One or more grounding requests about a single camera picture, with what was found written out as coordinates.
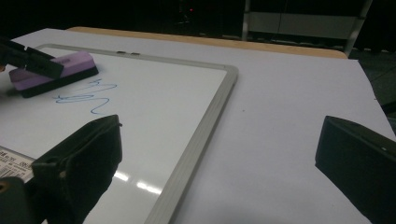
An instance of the purple foam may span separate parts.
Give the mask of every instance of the purple foam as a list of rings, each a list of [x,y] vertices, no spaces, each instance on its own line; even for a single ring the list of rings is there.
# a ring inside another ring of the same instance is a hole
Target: purple foam
[[[87,51],[78,51],[59,58],[51,59],[51,61],[60,63],[64,66],[64,70],[62,71],[60,78],[68,77],[95,67],[93,57]],[[43,77],[22,68],[10,71],[9,77],[12,84],[18,91],[26,90],[54,80],[53,78]]]

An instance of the whiteboard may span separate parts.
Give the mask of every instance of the whiteboard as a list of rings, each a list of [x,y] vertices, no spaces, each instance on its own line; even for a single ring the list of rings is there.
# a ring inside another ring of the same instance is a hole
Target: whiteboard
[[[1,76],[0,146],[38,158],[85,123],[117,114],[122,162],[85,223],[168,223],[237,68],[52,44],[38,49],[55,57],[86,50],[99,74],[27,99]]]

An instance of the blue marker scribble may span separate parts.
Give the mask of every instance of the blue marker scribble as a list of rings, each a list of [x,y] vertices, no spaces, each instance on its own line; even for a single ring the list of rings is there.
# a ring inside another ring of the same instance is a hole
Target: blue marker scribble
[[[96,110],[101,106],[107,104],[110,101],[110,99],[106,97],[96,97],[95,93],[99,91],[107,91],[117,87],[117,84],[102,84],[101,81],[102,81],[101,78],[96,79],[95,81],[89,82],[87,87],[76,90],[76,91],[88,90],[88,92],[71,95],[71,96],[58,95],[57,97],[54,97],[54,99],[56,99],[57,104],[68,104],[68,103],[76,103],[76,102],[84,102],[84,101],[98,101],[99,102],[98,106],[94,107],[91,110],[91,113],[100,114]]]

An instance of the whiteboard frame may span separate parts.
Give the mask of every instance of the whiteboard frame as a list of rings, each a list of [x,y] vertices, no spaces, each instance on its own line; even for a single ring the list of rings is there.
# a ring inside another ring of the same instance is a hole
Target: whiteboard frame
[[[177,211],[184,194],[193,178],[201,158],[210,142],[210,138],[216,129],[222,111],[227,104],[238,76],[238,69],[235,66],[217,63],[202,63],[196,61],[180,60],[174,58],[164,58],[152,55],[143,55],[136,52],[110,51],[104,49],[89,49],[57,44],[44,44],[36,49],[53,48],[66,50],[85,50],[89,53],[104,54],[109,56],[131,58],[137,60],[153,61],[160,63],[173,63],[203,68],[212,68],[226,71],[224,79],[221,81],[216,94],[212,98],[206,112],[199,125],[195,129],[191,140],[184,149],[177,165],[167,180],[163,191],[153,208],[151,209],[145,224],[165,224],[169,223]]]

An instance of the barcode sticker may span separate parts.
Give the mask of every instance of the barcode sticker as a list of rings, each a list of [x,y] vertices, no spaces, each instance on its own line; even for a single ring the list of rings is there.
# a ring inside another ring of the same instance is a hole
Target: barcode sticker
[[[0,147],[0,178],[16,176],[24,182],[33,177],[31,164],[34,160],[10,149]]]

